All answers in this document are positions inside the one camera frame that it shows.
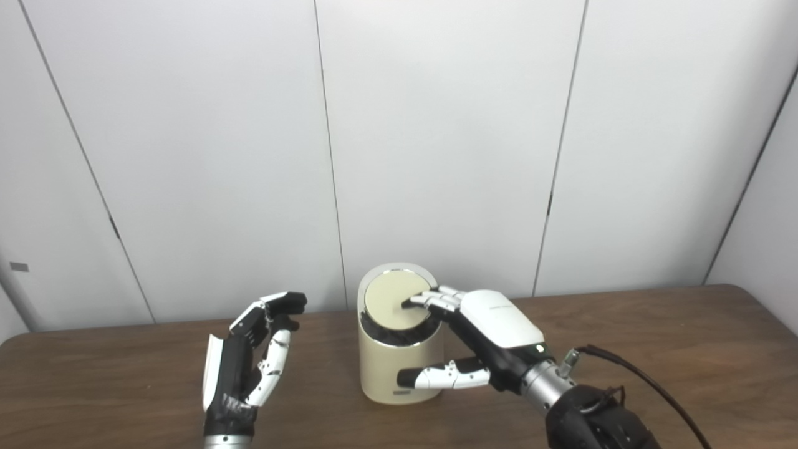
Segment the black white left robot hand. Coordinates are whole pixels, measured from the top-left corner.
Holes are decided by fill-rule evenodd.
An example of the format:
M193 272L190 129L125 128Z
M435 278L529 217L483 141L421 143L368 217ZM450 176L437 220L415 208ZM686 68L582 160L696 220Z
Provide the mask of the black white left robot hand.
M276 389L299 329L292 316L305 307L304 293L271 294L246 307L225 338L209 336L202 389L206 448L251 446L257 413Z

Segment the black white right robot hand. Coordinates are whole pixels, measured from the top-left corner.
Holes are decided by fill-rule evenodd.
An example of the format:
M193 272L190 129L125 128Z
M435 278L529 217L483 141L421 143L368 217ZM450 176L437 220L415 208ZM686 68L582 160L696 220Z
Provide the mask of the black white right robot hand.
M522 396L527 373L553 360L542 331L504 294L492 290L462 292L441 285L402 302L402 309L426 309L447 324L473 356L446 364L401 369L403 389L473 389L490 385Z

